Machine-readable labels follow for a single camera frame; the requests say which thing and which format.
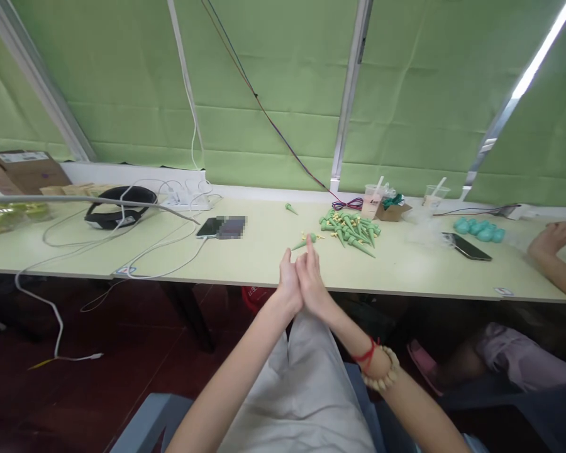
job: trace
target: pink clothing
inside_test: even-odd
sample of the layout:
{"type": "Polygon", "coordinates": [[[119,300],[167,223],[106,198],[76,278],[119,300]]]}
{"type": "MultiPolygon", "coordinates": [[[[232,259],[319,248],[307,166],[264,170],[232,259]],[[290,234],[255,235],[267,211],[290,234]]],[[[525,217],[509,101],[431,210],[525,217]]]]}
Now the pink clothing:
{"type": "Polygon", "coordinates": [[[490,369],[505,370],[509,380],[524,391],[566,384],[566,362],[512,328],[488,324],[476,351],[490,369]]]}

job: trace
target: black smartphone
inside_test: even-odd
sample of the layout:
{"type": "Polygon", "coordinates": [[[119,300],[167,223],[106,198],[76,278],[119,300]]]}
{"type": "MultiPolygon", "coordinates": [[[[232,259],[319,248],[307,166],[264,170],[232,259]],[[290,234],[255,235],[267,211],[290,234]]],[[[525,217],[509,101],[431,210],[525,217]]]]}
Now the black smartphone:
{"type": "Polygon", "coordinates": [[[475,245],[463,239],[460,235],[455,233],[444,233],[450,240],[455,243],[455,249],[459,251],[464,257],[477,260],[477,261],[491,261],[492,258],[486,253],[481,251],[475,245]]]}
{"type": "Polygon", "coordinates": [[[214,238],[218,234],[220,227],[225,222],[224,217],[210,217],[206,222],[201,225],[201,228],[195,235],[197,239],[214,238]]]}

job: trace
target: wrist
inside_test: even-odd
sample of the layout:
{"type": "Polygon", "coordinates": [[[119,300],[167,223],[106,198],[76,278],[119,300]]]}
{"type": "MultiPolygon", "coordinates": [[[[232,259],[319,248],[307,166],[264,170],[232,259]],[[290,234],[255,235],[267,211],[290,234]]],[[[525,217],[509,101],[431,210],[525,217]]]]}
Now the wrist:
{"type": "Polygon", "coordinates": [[[296,315],[296,304],[292,301],[295,297],[301,298],[301,295],[290,294],[284,289],[277,288],[264,304],[263,309],[266,309],[269,314],[280,319],[287,326],[296,315]]]}
{"type": "Polygon", "coordinates": [[[315,315],[330,329],[333,329],[340,318],[340,312],[344,314],[341,308],[329,295],[329,293],[327,293],[323,296],[321,303],[319,304],[318,311],[315,313],[315,315]]]}
{"type": "Polygon", "coordinates": [[[555,253],[541,249],[529,250],[529,253],[530,256],[539,264],[545,263],[557,257],[555,253]]]}

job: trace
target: vr headset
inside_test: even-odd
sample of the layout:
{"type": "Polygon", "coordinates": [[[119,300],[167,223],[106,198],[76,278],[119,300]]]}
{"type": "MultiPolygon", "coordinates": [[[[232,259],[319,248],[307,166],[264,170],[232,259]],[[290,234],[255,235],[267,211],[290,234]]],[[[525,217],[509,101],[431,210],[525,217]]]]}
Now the vr headset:
{"type": "MultiPolygon", "coordinates": [[[[110,198],[119,200],[122,194],[128,190],[129,186],[125,187],[114,187],[113,189],[109,189],[106,192],[103,192],[99,195],[100,198],[110,198]]],[[[123,201],[136,201],[138,203],[152,203],[155,204],[157,202],[157,195],[150,191],[149,189],[145,189],[144,187],[133,186],[128,193],[123,198],[123,201]]],[[[114,212],[114,213],[94,213],[93,211],[96,209],[97,206],[100,206],[102,203],[93,203],[92,206],[88,209],[86,216],[84,216],[84,220],[88,222],[88,224],[94,228],[99,230],[115,230],[115,228],[119,227],[129,227],[130,225],[134,225],[138,222],[141,216],[147,211],[147,207],[142,208],[140,211],[135,211],[133,209],[126,209],[124,210],[124,215],[122,219],[121,211],[114,212]]]]}

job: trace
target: red bag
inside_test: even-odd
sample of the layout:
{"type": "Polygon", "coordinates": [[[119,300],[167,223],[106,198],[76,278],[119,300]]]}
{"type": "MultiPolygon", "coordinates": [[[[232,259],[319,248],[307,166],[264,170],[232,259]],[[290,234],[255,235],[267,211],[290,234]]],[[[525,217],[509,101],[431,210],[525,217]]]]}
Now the red bag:
{"type": "Polygon", "coordinates": [[[258,286],[242,286],[241,296],[247,308],[255,315],[258,314],[260,309],[266,301],[274,294],[275,288],[260,288],[258,286]]]}

